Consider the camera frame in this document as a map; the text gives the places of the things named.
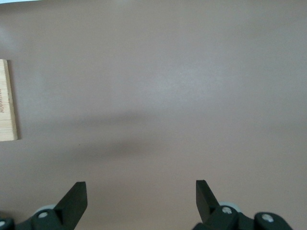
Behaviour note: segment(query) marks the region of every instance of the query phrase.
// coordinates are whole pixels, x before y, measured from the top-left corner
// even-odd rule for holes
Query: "white surface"
[[[77,230],[190,230],[195,181],[307,226],[307,1],[50,0],[0,7],[21,140],[17,222],[86,181]]]
[[[38,212],[40,212],[40,211],[42,211],[42,210],[45,210],[45,209],[54,209],[54,207],[55,207],[56,205],[45,205],[45,206],[42,206],[42,207],[40,207],[38,210],[36,210],[35,211],[35,213],[38,213]]]
[[[20,2],[20,1],[39,1],[39,0],[0,0],[0,4],[11,3],[11,2]]]
[[[238,205],[232,202],[219,201],[220,206],[230,206],[233,207],[237,212],[242,212]]]

